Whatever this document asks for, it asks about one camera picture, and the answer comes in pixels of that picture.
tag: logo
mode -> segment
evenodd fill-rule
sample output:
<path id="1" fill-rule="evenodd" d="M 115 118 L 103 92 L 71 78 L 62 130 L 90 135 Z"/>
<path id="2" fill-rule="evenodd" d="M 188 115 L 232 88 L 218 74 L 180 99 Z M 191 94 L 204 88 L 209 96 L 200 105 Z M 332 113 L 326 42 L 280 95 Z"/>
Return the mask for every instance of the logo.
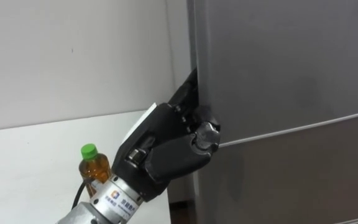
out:
<path id="1" fill-rule="evenodd" d="M 114 199 L 117 199 L 117 198 L 119 197 L 118 191 L 117 191 L 117 190 L 113 191 L 113 192 L 111 193 L 111 197 L 114 198 Z"/>

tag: plastic bottle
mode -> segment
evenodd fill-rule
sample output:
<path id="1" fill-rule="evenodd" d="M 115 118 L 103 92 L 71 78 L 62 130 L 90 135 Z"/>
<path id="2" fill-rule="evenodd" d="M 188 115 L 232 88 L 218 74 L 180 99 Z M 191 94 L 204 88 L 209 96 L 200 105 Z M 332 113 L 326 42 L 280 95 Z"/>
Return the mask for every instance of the plastic bottle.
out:
<path id="1" fill-rule="evenodd" d="M 79 169 L 83 179 L 92 177 L 105 183 L 111 176 L 111 168 L 107 156 L 98 153 L 94 144 L 86 144 L 81 148 L 83 160 L 80 163 Z M 96 190 L 90 185 L 86 185 L 89 196 L 92 197 Z"/>

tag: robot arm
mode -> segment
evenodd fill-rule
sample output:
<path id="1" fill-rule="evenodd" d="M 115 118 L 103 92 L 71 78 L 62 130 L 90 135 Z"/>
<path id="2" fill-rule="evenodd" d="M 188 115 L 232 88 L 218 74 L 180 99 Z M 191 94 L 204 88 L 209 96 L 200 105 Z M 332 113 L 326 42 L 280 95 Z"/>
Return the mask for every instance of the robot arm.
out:
<path id="1" fill-rule="evenodd" d="M 112 176 L 90 203 L 81 202 L 58 223 L 125 224 L 143 201 L 172 179 L 205 166 L 220 142 L 220 125 L 198 104 L 194 70 L 168 103 L 158 105 L 120 146 Z"/>

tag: refrigerator door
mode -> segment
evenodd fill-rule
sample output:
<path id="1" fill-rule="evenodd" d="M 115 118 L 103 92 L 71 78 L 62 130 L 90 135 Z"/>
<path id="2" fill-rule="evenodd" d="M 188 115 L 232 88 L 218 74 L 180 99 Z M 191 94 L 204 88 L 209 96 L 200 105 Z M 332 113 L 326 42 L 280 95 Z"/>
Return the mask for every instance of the refrigerator door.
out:
<path id="1" fill-rule="evenodd" d="M 358 219 L 358 118 L 224 147 L 194 178 L 198 224 Z"/>
<path id="2" fill-rule="evenodd" d="M 358 223 L 358 0 L 194 12 L 200 101 L 227 146 L 194 175 L 198 223 Z"/>
<path id="3" fill-rule="evenodd" d="M 358 114 L 358 0 L 194 6 L 201 102 L 224 142 Z"/>

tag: floor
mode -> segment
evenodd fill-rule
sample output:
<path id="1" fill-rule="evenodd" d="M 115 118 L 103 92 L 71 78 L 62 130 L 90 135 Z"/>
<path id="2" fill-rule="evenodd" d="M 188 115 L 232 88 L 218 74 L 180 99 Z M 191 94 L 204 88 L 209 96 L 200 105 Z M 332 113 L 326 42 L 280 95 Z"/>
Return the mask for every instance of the floor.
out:
<path id="1" fill-rule="evenodd" d="M 191 202 L 170 204 L 171 224 L 196 224 L 195 210 Z"/>

